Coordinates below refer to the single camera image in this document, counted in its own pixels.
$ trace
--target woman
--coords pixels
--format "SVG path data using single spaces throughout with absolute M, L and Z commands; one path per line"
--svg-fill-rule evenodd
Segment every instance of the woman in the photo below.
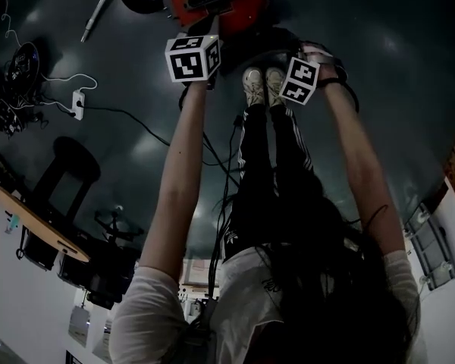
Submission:
M 323 64 L 319 80 L 337 77 Z M 265 91 L 276 132 L 276 188 Z M 339 83 L 323 92 L 334 115 L 362 233 L 323 193 L 293 112 L 278 97 L 284 73 L 246 70 L 248 108 L 240 188 L 221 242 L 220 298 L 210 321 L 214 362 L 405 362 L 419 320 L 416 282 L 384 174 Z M 199 197 L 206 83 L 192 83 L 165 161 L 140 267 L 111 333 L 114 363 L 159 362 L 185 328 L 177 291 Z

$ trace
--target white stripe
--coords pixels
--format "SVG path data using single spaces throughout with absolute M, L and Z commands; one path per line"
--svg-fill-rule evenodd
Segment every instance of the white stripe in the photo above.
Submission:
M 289 108 L 287 108 L 287 111 L 285 112 L 286 115 L 291 119 L 292 125 L 293 125 L 293 132 L 295 134 L 295 139 L 297 140 L 297 145 L 298 148 L 303 151 L 305 154 L 305 161 L 303 162 L 303 167 L 304 168 L 309 168 L 310 165 L 312 164 L 312 159 L 310 158 L 309 150 L 307 149 L 305 142 L 303 141 L 302 134 L 300 133 L 300 129 L 298 128 L 297 124 L 295 123 L 295 119 L 293 118 L 293 111 Z
M 245 111 L 243 113 L 243 120 L 246 121 L 246 118 L 247 118 L 248 114 L 247 112 Z M 245 129 L 244 129 L 244 123 L 243 123 L 243 129 L 241 131 L 241 139 L 240 139 L 240 150 L 239 150 L 239 154 L 237 156 L 237 164 L 239 165 L 240 167 L 240 178 L 243 179 L 244 177 L 244 173 L 245 171 L 243 171 L 242 169 L 244 168 L 244 166 L 246 165 L 246 160 L 243 159 L 243 152 L 241 150 L 241 146 L 243 145 L 243 140 L 244 140 L 244 134 L 245 134 Z

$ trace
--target white wall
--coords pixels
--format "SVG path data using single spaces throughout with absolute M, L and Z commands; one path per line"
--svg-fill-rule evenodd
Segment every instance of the white wall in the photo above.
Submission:
M 447 195 L 435 212 L 447 232 L 447 239 L 455 258 L 455 192 L 450 184 Z M 413 272 L 421 271 L 415 265 Z M 431 364 L 455 364 L 455 279 L 444 286 L 422 295 L 422 332 Z
M 6 234 L 6 224 L 0 207 L 0 339 L 30 364 L 62 364 L 76 288 L 19 261 L 20 227 Z

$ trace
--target wire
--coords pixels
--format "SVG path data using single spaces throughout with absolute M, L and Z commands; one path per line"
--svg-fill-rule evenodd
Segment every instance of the wire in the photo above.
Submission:
M 60 105 L 62 108 L 66 109 L 67 110 L 67 113 L 72 113 L 72 111 L 65 105 L 63 105 L 62 103 L 60 103 L 59 101 L 53 101 L 53 102 L 40 102 L 39 104 L 42 104 L 42 105 L 54 105 L 54 104 L 57 104 L 57 105 Z
M 15 32 L 15 30 L 11 30 L 10 29 L 10 25 L 12 23 L 12 18 L 10 17 L 9 14 L 7 14 L 8 12 L 8 0 L 5 0 L 5 12 L 3 13 L 2 15 L 2 21 L 5 20 L 7 17 L 8 17 L 8 29 L 7 31 L 5 32 L 5 38 L 8 38 L 8 34 L 9 33 L 14 33 L 15 35 L 15 40 L 17 41 L 17 44 L 19 47 L 22 47 L 22 45 L 20 44 L 19 40 L 18 40 L 18 35 L 17 33 Z
M 73 112 L 70 112 L 70 111 L 63 111 L 63 110 L 61 109 L 61 107 L 60 107 L 58 104 L 56 104 L 55 106 L 57 106 L 58 110 L 59 110 L 61 113 L 65 113 L 66 115 L 74 116 Z
M 150 128 L 148 128 L 141 120 L 137 119 L 135 116 L 133 116 L 130 112 L 127 112 L 123 109 L 119 109 L 119 108 L 103 108 L 103 107 L 92 107 L 92 106 L 82 106 L 81 105 L 81 108 L 84 108 L 84 109 L 94 109 L 94 110 L 97 110 L 97 111 L 110 111 L 110 112 L 116 112 L 116 113 L 123 113 L 125 114 L 126 116 L 132 118 L 133 120 L 135 120 L 138 124 L 140 124 L 143 128 L 146 129 L 146 131 L 148 133 L 150 133 L 150 135 L 152 135 L 153 137 L 155 137 L 160 143 L 162 144 L 165 144 L 167 147 L 170 147 L 170 143 L 163 139 L 162 137 L 160 137 L 159 135 L 157 135 L 156 133 L 154 133 L 152 130 L 150 130 Z
M 4 99 L 0 99 L 0 101 L 3 102 L 6 106 L 8 106 L 8 107 L 10 107 L 10 108 L 12 108 L 12 109 L 15 109 L 15 110 L 20 110 L 20 109 L 22 109 L 22 108 L 29 108 L 29 107 L 35 106 L 35 105 L 23 105 L 23 106 L 20 106 L 20 105 L 23 104 L 23 103 L 22 103 L 22 102 L 19 102 L 19 103 L 17 104 L 17 107 L 14 107 L 14 106 L 8 104 L 8 102 L 6 102 Z
M 83 304 L 81 305 L 81 309 L 84 309 L 84 303 L 86 302 L 86 295 L 88 294 L 88 290 L 84 291 L 84 298 L 83 298 Z
M 206 133 L 203 133 L 204 136 L 204 141 L 207 144 L 207 149 L 211 152 L 211 154 L 214 155 L 215 160 L 218 162 L 219 166 L 221 167 L 222 171 L 233 181 L 233 183 L 239 188 L 240 184 L 237 180 L 233 178 L 233 176 L 229 173 L 229 170 L 226 169 L 224 166 L 223 162 L 218 156 L 218 153 L 214 150 L 214 147 L 212 146 L 211 142 L 209 141 L 209 138 L 207 137 Z M 231 160 L 228 162 L 229 168 L 231 168 Z
M 231 134 L 231 138 L 229 139 L 229 157 L 231 157 L 231 153 L 233 150 L 233 138 L 234 138 L 234 134 L 236 133 L 236 129 L 237 129 L 237 126 L 234 125 L 233 133 Z M 221 252 L 221 241 L 222 241 L 223 236 L 227 233 L 227 230 L 231 223 L 231 214 L 229 214 L 229 217 L 227 217 L 227 219 L 226 219 L 226 208 L 228 207 L 228 194 L 229 194 L 229 179 L 230 178 L 232 179 L 232 177 L 230 175 L 230 171 L 231 171 L 231 161 L 228 162 L 227 170 L 225 172 L 226 181 L 224 183 L 224 195 L 222 198 L 222 207 L 221 207 L 221 211 L 219 212 L 219 216 L 218 216 L 218 228 L 217 228 L 218 233 L 216 236 L 214 249 L 212 251 L 211 262 L 209 265 L 209 292 L 208 292 L 209 298 L 212 298 L 214 295 L 215 273 L 218 268 L 219 254 Z M 221 219 L 222 219 L 222 224 L 221 224 L 221 227 L 219 227 L 219 221 Z
M 94 90 L 98 87 L 98 81 L 96 81 L 94 78 L 92 78 L 91 76 L 87 75 L 87 74 L 83 74 L 83 73 L 77 73 L 73 76 L 70 76 L 69 78 L 48 78 L 46 77 L 44 74 L 40 74 L 42 76 L 42 78 L 46 81 L 61 81 L 61 82 L 68 82 L 70 80 L 72 80 L 73 78 L 75 77 L 86 77 L 86 78 L 89 78 L 91 81 L 94 82 L 94 86 L 83 86 L 83 87 L 80 87 L 78 89 L 78 91 L 80 92 L 81 90 Z
M 234 157 L 237 155 L 237 152 L 238 152 L 238 151 L 239 151 L 239 149 L 236 149 L 236 151 L 234 151 L 234 154 L 233 154 L 233 155 L 231 155 L 229 158 L 227 158 L 225 161 L 223 161 L 223 162 L 221 162 L 221 163 L 224 165 L 224 164 L 226 164 L 226 163 L 232 161 L 232 160 L 234 159 Z M 216 163 L 206 163 L 206 162 L 204 162 L 204 165 L 206 165 L 206 166 L 219 166 L 219 163 L 217 163 L 217 162 L 216 162 Z

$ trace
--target white sneaker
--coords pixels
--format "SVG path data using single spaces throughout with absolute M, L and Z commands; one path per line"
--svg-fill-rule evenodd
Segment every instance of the white sneaker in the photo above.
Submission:
M 243 74 L 243 87 L 248 106 L 265 104 L 263 73 L 257 67 L 248 67 Z
M 266 69 L 266 86 L 268 87 L 268 103 L 270 108 L 275 105 L 285 105 L 285 99 L 278 94 L 285 81 L 285 73 L 276 67 Z

